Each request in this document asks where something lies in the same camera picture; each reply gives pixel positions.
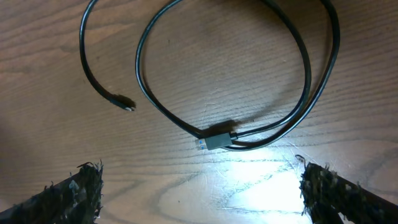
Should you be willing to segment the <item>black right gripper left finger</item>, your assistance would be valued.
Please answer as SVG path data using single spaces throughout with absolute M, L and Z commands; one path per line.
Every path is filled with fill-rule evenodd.
M 5 224 L 93 224 L 100 217 L 103 197 L 103 163 L 86 162 L 78 173 L 25 202 L 1 212 Z

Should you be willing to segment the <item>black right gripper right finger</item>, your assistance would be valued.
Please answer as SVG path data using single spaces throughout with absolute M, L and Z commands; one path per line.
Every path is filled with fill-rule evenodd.
M 397 205 L 342 177 L 328 166 L 303 163 L 300 181 L 304 211 L 313 223 L 397 223 Z

